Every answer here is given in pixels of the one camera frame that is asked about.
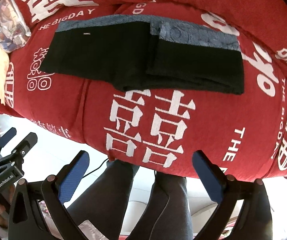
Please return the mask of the person's left hand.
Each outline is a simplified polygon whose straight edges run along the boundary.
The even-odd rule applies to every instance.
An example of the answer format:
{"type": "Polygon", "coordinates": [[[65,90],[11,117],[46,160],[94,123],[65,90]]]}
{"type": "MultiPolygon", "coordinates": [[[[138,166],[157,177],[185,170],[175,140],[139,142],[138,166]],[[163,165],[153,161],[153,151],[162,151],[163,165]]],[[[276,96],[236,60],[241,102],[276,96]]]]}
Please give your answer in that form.
{"type": "MultiPolygon", "coordinates": [[[[9,189],[6,191],[5,199],[7,199],[7,202],[9,204],[11,204],[11,202],[12,202],[15,189],[16,189],[15,185],[11,185],[9,187],[9,189]]],[[[4,229],[7,229],[8,228],[8,220],[5,219],[4,217],[2,217],[2,214],[5,212],[5,210],[6,210],[5,207],[0,204],[0,226],[4,229]]]]}

